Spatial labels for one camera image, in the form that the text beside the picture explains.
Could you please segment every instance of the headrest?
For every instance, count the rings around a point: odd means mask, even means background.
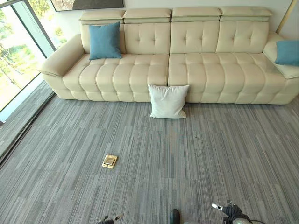
[[[114,9],[96,9],[85,11],[80,20],[82,25],[98,25],[98,24],[110,24],[115,22],[123,23],[123,15],[125,10]]]
[[[178,7],[172,11],[172,22],[219,21],[221,11],[217,7]]]
[[[131,8],[123,18],[125,23],[170,22],[171,10],[168,8]]]
[[[220,21],[269,21],[272,13],[264,7],[227,6],[221,7]]]

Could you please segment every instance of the white pillow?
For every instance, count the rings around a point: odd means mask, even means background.
[[[156,86],[149,84],[151,98],[151,117],[153,118],[185,118],[182,110],[188,92],[184,86]]]

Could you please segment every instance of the shoe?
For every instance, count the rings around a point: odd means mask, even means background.
[[[179,224],[179,211],[174,209],[170,213],[169,224]]]

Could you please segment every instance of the throw pillow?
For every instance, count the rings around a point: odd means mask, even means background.
[[[156,86],[149,84],[151,98],[151,117],[153,118],[185,118],[182,110],[188,92],[184,86]]]
[[[120,23],[107,26],[89,26],[89,59],[122,58],[120,51]]]
[[[299,41],[277,41],[275,64],[299,66]]]

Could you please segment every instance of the picture frame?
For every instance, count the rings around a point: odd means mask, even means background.
[[[123,8],[123,0],[51,0],[56,12],[96,9],[96,8]]]

